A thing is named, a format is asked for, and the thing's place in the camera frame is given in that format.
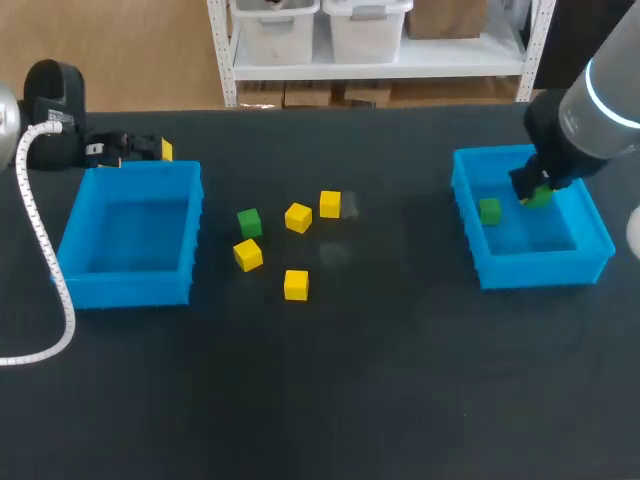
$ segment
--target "green block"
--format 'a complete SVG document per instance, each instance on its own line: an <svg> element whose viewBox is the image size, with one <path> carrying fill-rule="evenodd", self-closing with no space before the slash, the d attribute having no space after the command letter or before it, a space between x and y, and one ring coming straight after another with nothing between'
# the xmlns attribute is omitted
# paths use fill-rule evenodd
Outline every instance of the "green block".
<svg viewBox="0 0 640 480"><path fill-rule="evenodd" d="M483 198L479 203L480 221L483 225L495 227L500 224L502 209L497 198Z"/></svg>
<svg viewBox="0 0 640 480"><path fill-rule="evenodd" d="M548 185L540 185L533 191L533 197L525 202L525 205L529 208L546 207L551 203L551 195L553 190Z"/></svg>
<svg viewBox="0 0 640 480"><path fill-rule="evenodd" d="M242 230L242 236L245 239L262 235L262 222L258 210L255 208L238 213L238 222L240 222L240 230Z"/></svg>

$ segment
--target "black device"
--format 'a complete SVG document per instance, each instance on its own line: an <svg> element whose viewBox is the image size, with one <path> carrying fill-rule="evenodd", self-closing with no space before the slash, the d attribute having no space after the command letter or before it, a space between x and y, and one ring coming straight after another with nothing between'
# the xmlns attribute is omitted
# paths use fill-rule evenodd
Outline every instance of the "black device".
<svg viewBox="0 0 640 480"><path fill-rule="evenodd" d="M22 132L48 120L60 121L65 127L64 135L35 139L27 160L31 169L119 167L132 155L143 160L165 157L161 137L89 130L84 77L72 65L55 60L36 63L27 73L23 93L18 102Z"/></svg>

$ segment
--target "toy block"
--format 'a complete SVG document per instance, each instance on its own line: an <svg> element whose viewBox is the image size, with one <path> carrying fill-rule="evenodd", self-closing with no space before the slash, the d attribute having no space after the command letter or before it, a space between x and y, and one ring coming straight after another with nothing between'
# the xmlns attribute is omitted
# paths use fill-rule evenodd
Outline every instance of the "toy block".
<svg viewBox="0 0 640 480"><path fill-rule="evenodd" d="M233 254L244 272L262 265L262 250L252 238L233 247Z"/></svg>
<svg viewBox="0 0 640 480"><path fill-rule="evenodd" d="M340 192L320 192L320 216L340 218Z"/></svg>
<svg viewBox="0 0 640 480"><path fill-rule="evenodd" d="M294 232L304 233L311 225L311 209L294 203L284 214L284 224Z"/></svg>
<svg viewBox="0 0 640 480"><path fill-rule="evenodd" d="M260 221L260 215L258 210L252 208L238 213L238 222L240 223L240 230L242 230L242 236L247 238L255 238L262 235L262 222Z"/></svg>
<svg viewBox="0 0 640 480"><path fill-rule="evenodd" d="M306 270L287 270L284 274L285 300L306 302L309 297L309 272Z"/></svg>
<svg viewBox="0 0 640 480"><path fill-rule="evenodd" d="M540 185L536 187L533 191L533 196L524 202L524 204L529 208L546 207L551 203L552 195L553 190L551 190L548 185Z"/></svg>
<svg viewBox="0 0 640 480"><path fill-rule="evenodd" d="M497 198L483 198L479 202L480 221L483 225L495 227L500 224L502 209Z"/></svg>
<svg viewBox="0 0 640 480"><path fill-rule="evenodd" d="M160 149L162 160L164 160L165 162L173 162L173 145L171 145L163 138Z"/></svg>

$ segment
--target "blue bin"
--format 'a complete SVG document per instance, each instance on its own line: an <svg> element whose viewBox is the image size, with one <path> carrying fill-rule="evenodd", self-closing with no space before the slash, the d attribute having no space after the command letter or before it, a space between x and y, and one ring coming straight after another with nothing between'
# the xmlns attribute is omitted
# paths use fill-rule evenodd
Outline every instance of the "blue bin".
<svg viewBox="0 0 640 480"><path fill-rule="evenodd" d="M188 304L203 198L198 162L87 170L58 250L76 308Z"/></svg>
<svg viewBox="0 0 640 480"><path fill-rule="evenodd" d="M528 208L509 171L533 145L470 148L454 153L452 187L482 289L596 283L615 247L582 180ZM500 225L483 226L478 202L497 198Z"/></svg>

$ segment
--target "yellow block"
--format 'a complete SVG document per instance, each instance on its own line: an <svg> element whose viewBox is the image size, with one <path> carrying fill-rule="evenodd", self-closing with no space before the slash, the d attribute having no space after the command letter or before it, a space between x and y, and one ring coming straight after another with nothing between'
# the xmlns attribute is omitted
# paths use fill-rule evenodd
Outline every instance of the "yellow block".
<svg viewBox="0 0 640 480"><path fill-rule="evenodd" d="M340 192L320 192L320 216L340 218Z"/></svg>
<svg viewBox="0 0 640 480"><path fill-rule="evenodd" d="M284 214L284 224L294 232L306 232L309 225L311 225L311 209L299 203L294 203Z"/></svg>
<svg viewBox="0 0 640 480"><path fill-rule="evenodd" d="M287 270L284 274L285 300L306 302L309 297L309 272L306 270Z"/></svg>
<svg viewBox="0 0 640 480"><path fill-rule="evenodd" d="M166 162L173 162L173 145L162 139L162 160Z"/></svg>
<svg viewBox="0 0 640 480"><path fill-rule="evenodd" d="M252 238L233 247L233 254L245 272L262 265L262 250Z"/></svg>

